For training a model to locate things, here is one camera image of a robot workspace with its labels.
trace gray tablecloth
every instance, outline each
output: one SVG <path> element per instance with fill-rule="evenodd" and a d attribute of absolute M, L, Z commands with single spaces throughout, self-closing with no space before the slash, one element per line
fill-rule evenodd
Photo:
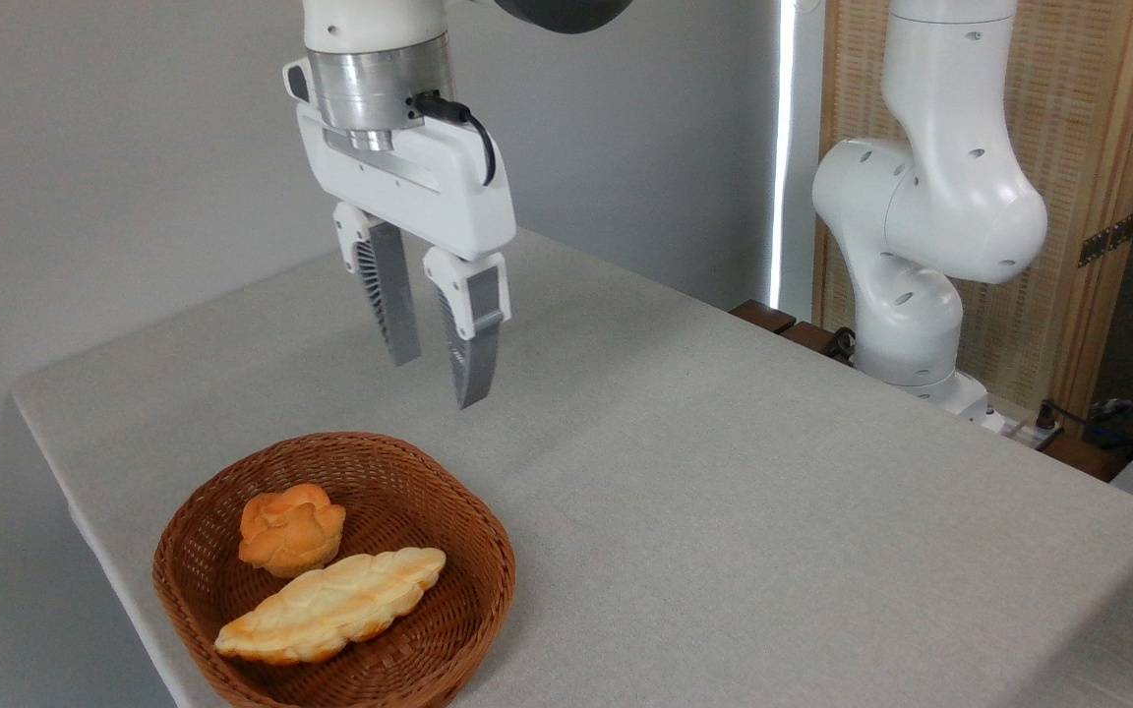
<path fill-rule="evenodd" d="M 153 595 L 161 530 L 327 429 L 418 444 L 516 544 L 455 705 L 1133 705 L 1132 496 L 527 232 L 458 411 L 420 255 L 406 367 L 334 256 L 15 386 L 179 705 L 220 700 Z"/>

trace metal hinge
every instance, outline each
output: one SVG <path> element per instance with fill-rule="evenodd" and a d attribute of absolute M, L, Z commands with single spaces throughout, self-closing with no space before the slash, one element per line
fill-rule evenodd
<path fill-rule="evenodd" d="M 1101 258 L 1109 250 L 1118 248 L 1124 242 L 1130 242 L 1132 238 L 1133 214 L 1083 241 L 1083 254 L 1077 257 L 1077 267 L 1082 268 L 1083 265 Z"/>

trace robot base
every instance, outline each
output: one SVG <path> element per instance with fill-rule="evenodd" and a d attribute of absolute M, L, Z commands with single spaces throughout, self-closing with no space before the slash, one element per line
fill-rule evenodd
<path fill-rule="evenodd" d="M 927 400 L 935 407 L 956 413 L 969 421 L 979 423 L 981 427 L 998 432 L 998 434 L 1002 434 L 1004 427 L 1008 425 L 1007 418 L 996 412 L 995 408 L 990 406 L 986 386 L 964 372 L 954 372 L 952 376 L 947 376 L 938 383 L 896 385 L 895 389 L 906 391 L 906 393 L 915 395 L 917 399 Z"/>

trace bread roll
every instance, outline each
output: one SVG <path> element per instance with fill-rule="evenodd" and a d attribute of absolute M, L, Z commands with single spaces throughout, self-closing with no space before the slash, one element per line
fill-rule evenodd
<path fill-rule="evenodd" d="M 310 570 L 221 628 L 216 651 L 265 664 L 324 662 L 408 615 L 440 578 L 444 552 L 401 548 L 350 555 Z"/>
<path fill-rule="evenodd" d="M 275 578 L 296 578 L 317 570 L 339 553 L 346 512 L 330 503 L 316 484 L 297 484 L 282 494 L 252 497 L 242 506 L 239 560 L 269 570 Z"/>

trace white wall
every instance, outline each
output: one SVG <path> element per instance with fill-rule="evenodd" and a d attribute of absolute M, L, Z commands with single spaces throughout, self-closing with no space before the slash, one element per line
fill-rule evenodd
<path fill-rule="evenodd" d="M 824 86 L 824 0 L 777 0 L 778 95 L 774 219 L 778 238 L 777 278 L 768 305 L 800 319 L 812 318 L 816 207 L 812 185 L 819 168 L 819 118 Z"/>
<path fill-rule="evenodd" d="M 279 84 L 297 5 L 0 0 L 0 705 L 169 703 L 8 390 L 333 251 Z M 761 296 L 770 5 L 636 0 L 578 37 L 454 10 L 521 223 L 712 304 Z"/>

